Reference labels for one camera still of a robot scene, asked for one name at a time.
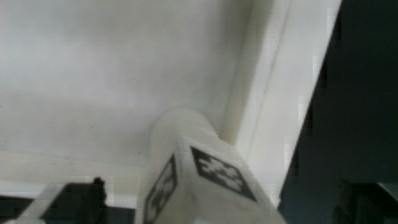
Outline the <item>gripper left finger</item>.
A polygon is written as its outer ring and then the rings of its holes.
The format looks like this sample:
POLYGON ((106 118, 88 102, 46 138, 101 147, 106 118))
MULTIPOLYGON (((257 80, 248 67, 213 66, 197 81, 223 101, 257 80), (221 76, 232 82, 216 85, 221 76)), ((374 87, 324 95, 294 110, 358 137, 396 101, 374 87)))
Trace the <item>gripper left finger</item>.
POLYGON ((33 199, 14 224, 95 224, 106 208, 104 181, 53 183, 33 199))

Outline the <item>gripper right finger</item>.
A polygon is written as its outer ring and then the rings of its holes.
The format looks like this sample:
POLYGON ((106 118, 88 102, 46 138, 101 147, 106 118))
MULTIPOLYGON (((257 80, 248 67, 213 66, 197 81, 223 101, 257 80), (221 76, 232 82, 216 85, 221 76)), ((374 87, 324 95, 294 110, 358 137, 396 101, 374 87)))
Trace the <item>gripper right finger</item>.
POLYGON ((398 224, 398 183, 340 182, 332 224, 398 224))

